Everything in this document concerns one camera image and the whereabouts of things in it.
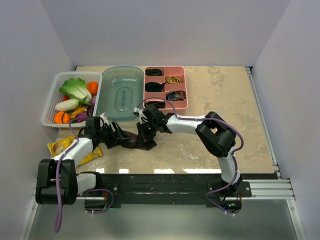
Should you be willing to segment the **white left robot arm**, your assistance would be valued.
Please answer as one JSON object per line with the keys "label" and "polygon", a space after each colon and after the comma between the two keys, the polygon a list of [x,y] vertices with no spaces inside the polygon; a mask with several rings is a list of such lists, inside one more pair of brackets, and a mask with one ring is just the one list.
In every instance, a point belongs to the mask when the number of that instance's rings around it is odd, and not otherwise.
{"label": "white left robot arm", "polygon": [[35,200],[41,205],[72,205],[78,195],[88,192],[99,196],[104,190],[98,172],[76,173],[80,162],[101,143],[107,148],[130,139],[116,122],[107,123],[101,117],[88,117],[69,147],[38,165]]}

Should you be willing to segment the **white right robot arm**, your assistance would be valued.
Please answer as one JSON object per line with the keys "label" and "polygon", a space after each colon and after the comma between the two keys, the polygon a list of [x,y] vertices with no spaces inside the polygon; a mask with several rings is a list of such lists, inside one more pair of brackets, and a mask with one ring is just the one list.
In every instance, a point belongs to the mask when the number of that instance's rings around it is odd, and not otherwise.
{"label": "white right robot arm", "polygon": [[153,104],[144,109],[136,107],[133,113],[139,117],[136,124],[138,149],[150,150],[157,146],[154,138],[158,132],[197,135],[209,153],[218,159],[223,192],[233,197],[241,190],[238,182],[241,174],[234,157],[237,132],[217,113],[211,111],[203,116],[164,114]]}

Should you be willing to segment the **brown floral necktie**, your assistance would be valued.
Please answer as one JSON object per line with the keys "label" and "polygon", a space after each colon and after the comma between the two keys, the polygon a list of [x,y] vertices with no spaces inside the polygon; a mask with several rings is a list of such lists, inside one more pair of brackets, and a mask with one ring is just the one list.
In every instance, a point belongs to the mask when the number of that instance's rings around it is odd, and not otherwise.
{"label": "brown floral necktie", "polygon": [[129,137],[129,140],[125,140],[125,141],[121,141],[121,146],[127,149],[139,149],[139,150],[145,150],[145,151],[149,151],[152,148],[157,146],[156,144],[152,144],[152,143],[143,143],[143,144],[138,144],[137,140],[138,140],[138,134],[129,132],[129,131],[124,131]]}

